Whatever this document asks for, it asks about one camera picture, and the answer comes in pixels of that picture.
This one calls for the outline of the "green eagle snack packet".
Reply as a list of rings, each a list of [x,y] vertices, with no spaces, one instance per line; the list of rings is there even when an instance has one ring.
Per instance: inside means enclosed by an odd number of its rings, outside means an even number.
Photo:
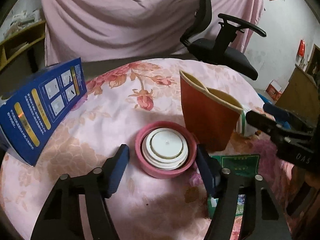
[[[253,231],[246,217],[255,213],[254,176],[258,174],[260,155],[212,157],[215,174],[208,193],[211,219],[205,239],[246,239]]]

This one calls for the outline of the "red paper bag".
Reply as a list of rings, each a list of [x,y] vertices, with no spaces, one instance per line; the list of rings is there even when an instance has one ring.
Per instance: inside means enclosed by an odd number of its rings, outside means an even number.
[[[211,152],[224,151],[243,111],[231,95],[208,88],[180,70],[181,106],[186,129]]]

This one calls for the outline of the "white green paper packet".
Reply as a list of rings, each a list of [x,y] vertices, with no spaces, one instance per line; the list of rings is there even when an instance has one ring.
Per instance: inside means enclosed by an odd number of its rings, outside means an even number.
[[[249,109],[244,108],[242,110],[242,113],[239,116],[238,122],[236,124],[235,131],[239,135],[242,135],[243,137],[250,137],[257,133],[258,129],[249,125],[246,121],[246,113],[249,112]]]

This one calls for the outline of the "blue cardboard box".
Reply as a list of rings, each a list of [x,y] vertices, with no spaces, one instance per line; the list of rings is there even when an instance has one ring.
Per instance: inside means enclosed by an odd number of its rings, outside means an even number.
[[[1,102],[1,148],[35,166],[53,132],[86,92],[80,58],[30,76]]]

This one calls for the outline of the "wooden cabinet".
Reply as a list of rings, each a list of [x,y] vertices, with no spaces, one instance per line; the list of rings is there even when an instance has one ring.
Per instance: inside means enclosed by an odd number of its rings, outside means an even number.
[[[276,106],[316,123],[319,116],[318,90],[311,76],[299,67],[295,67]]]

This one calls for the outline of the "blue plastic bucket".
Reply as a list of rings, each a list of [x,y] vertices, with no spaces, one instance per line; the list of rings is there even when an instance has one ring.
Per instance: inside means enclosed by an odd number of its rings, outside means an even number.
[[[261,98],[261,100],[263,100],[264,103],[268,103],[268,104],[271,104],[273,105],[273,102],[271,102],[270,100],[268,100],[268,98],[264,97],[263,95],[259,94],[259,97]]]

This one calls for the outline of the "red box on floor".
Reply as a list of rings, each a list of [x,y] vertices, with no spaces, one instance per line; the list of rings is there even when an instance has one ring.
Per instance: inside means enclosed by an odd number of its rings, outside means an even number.
[[[272,80],[266,89],[266,93],[271,97],[273,101],[278,101],[282,95],[282,87],[276,80]]]

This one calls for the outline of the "floral pink tablecloth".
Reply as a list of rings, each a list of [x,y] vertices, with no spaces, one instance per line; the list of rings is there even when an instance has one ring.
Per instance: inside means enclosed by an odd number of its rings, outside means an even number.
[[[103,165],[121,144],[135,147],[140,129],[156,121],[182,125],[183,70],[206,87],[261,111],[253,87],[228,67],[191,60],[129,63],[88,81],[87,94],[61,122],[34,167],[6,155],[1,167],[1,207],[23,239],[29,239],[53,185],[64,173],[77,177]],[[139,166],[134,151],[117,192],[107,200],[121,239],[203,239],[210,224],[203,185],[195,169],[156,179]]]

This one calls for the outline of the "black office chair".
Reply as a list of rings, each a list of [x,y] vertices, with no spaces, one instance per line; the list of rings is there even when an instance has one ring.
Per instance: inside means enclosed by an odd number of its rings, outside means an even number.
[[[199,38],[190,42],[189,39],[205,31],[212,20],[211,0],[199,0],[199,9],[195,12],[195,21],[180,37],[181,44],[197,60],[227,66],[255,81],[258,78],[258,72],[250,64],[244,53],[229,45],[236,39],[237,32],[243,33],[245,29],[249,29],[261,37],[266,37],[267,33],[258,26],[231,15],[220,13],[218,18],[222,21],[219,22],[221,28],[215,40]]]

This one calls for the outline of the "wooden shelf unit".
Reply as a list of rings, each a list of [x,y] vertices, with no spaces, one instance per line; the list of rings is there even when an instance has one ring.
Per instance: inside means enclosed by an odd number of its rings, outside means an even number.
[[[1,42],[1,72],[46,36],[46,21],[31,24]]]

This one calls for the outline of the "stack of papers on shelf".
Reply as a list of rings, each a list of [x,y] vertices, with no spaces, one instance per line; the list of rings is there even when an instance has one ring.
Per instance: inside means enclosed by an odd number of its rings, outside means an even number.
[[[27,11],[22,11],[19,14],[16,14],[12,17],[11,23],[8,29],[4,32],[4,39],[10,37],[14,33],[23,30],[24,28],[40,22],[43,20],[43,10],[42,8],[37,8],[31,13],[27,13]]]

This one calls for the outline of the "red packet hanging on wall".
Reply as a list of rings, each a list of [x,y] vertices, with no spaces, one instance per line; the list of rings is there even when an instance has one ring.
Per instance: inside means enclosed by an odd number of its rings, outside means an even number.
[[[301,58],[303,58],[305,55],[305,41],[304,40],[300,40],[297,55]]]

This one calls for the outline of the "pink sheet on wall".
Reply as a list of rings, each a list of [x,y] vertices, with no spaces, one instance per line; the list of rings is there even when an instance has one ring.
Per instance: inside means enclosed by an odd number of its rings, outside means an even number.
[[[45,61],[84,62],[177,55],[199,0],[41,0]]]

